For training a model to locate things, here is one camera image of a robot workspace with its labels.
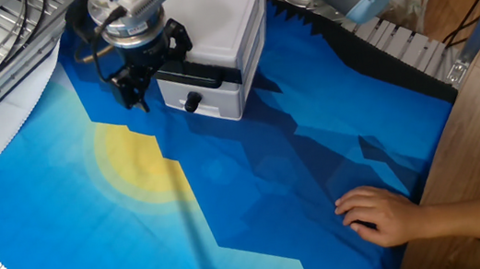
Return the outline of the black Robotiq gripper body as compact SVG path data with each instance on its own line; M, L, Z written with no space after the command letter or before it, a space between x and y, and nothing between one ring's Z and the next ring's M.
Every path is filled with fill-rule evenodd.
M170 41L162 23L143 33L119 39L114 46L123 64L128 67L160 68L170 49Z

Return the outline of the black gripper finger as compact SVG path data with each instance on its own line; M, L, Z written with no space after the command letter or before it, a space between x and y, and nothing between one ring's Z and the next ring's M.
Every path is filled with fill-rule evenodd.
M145 95L152 79L150 68L122 67L108 77L111 93L115 100L127 110L138 108L149 112Z
M169 47L167 60L184 61L187 52L193 48L192 40L184 25L170 18L166 23L164 32L169 41L174 41L174 45Z

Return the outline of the person's bare hand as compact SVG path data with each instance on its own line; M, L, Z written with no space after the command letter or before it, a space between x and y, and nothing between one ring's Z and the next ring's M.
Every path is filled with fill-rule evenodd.
M370 186L359 186L334 202L334 212L343 217L360 238L381 247L405 244L417 238L414 219L425 215L425 208L400 194Z

